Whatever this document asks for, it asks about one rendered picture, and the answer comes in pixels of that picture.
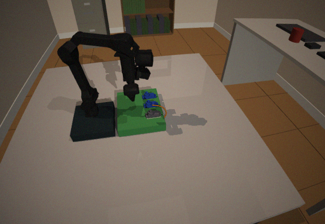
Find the green flat board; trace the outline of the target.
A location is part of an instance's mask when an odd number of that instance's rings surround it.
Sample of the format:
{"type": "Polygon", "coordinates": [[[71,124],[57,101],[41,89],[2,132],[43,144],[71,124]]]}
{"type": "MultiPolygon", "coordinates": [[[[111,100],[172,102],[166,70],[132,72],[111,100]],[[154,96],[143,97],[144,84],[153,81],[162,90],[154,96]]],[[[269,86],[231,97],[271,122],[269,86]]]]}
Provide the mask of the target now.
{"type": "Polygon", "coordinates": [[[119,137],[166,131],[166,122],[156,88],[139,90],[132,102],[124,92],[117,92],[117,131],[119,137]],[[161,105],[160,105],[161,106],[161,105]],[[161,116],[146,118],[149,110],[161,116]]]}

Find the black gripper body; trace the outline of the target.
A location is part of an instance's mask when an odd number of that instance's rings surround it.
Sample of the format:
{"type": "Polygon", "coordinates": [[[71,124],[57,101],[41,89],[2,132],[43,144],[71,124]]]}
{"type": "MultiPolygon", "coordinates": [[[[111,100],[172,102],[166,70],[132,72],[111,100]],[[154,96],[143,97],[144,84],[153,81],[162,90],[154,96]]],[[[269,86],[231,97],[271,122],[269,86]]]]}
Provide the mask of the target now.
{"type": "Polygon", "coordinates": [[[123,74],[123,81],[129,82],[129,84],[125,84],[123,87],[124,95],[134,95],[139,94],[139,86],[135,83],[136,80],[136,66],[130,69],[124,69],[121,67],[121,71],[123,74]]]}

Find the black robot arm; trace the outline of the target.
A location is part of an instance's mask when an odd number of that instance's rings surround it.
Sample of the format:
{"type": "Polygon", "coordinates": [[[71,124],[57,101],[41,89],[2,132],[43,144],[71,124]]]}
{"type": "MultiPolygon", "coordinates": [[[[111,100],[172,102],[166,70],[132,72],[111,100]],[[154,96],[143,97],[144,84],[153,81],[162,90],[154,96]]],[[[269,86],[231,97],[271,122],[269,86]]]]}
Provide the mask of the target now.
{"type": "Polygon", "coordinates": [[[65,42],[58,49],[58,56],[69,66],[73,76],[80,87],[82,104],[80,109],[85,111],[85,117],[97,117],[99,113],[96,100],[99,93],[96,88],[92,88],[83,72],[79,62],[79,45],[108,47],[116,51],[114,57],[120,57],[121,67],[130,69],[136,63],[136,80],[149,79],[150,71],[147,67],[153,66],[152,50],[139,50],[139,45],[128,33],[118,33],[114,35],[85,33],[78,31],[72,38],[65,42]],[[131,47],[133,49],[131,50],[131,47]],[[138,66],[138,67],[137,67],[138,66]]]}

